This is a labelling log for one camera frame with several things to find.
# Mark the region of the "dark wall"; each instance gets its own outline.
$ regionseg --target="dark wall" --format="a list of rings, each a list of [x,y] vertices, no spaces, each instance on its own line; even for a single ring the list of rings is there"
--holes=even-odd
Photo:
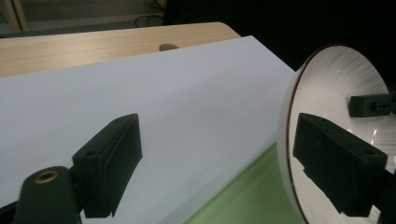
[[[396,85],[396,13],[384,1],[168,0],[163,24],[222,21],[297,70],[316,49],[348,45]]]

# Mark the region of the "green surface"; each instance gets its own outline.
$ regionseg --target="green surface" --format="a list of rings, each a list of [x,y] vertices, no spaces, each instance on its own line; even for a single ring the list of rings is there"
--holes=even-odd
[[[283,188],[276,145],[182,223],[304,223]]]

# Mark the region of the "circular hole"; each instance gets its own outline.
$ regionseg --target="circular hole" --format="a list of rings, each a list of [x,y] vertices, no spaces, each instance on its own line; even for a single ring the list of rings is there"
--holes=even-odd
[[[95,154],[95,151],[88,151],[85,153],[86,156],[93,156]]]
[[[55,176],[54,173],[46,173],[46,174],[40,175],[38,178],[40,180],[47,180],[47,179],[51,179],[54,176]]]
[[[37,184],[48,183],[48,182],[54,180],[56,177],[58,177],[58,175],[59,175],[58,171],[43,172],[35,177],[35,183],[37,183]]]

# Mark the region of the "white board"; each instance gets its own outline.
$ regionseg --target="white board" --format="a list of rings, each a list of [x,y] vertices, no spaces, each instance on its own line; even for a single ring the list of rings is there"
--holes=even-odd
[[[137,113],[143,159],[118,211],[83,223],[178,223],[275,142],[293,76],[248,36],[0,78],[0,206],[25,177],[71,167],[111,120]]]

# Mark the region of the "wooden table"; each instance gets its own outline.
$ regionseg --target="wooden table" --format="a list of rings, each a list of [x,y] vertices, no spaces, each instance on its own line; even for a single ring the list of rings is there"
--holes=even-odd
[[[0,39],[0,77],[98,63],[240,37],[220,22]]]

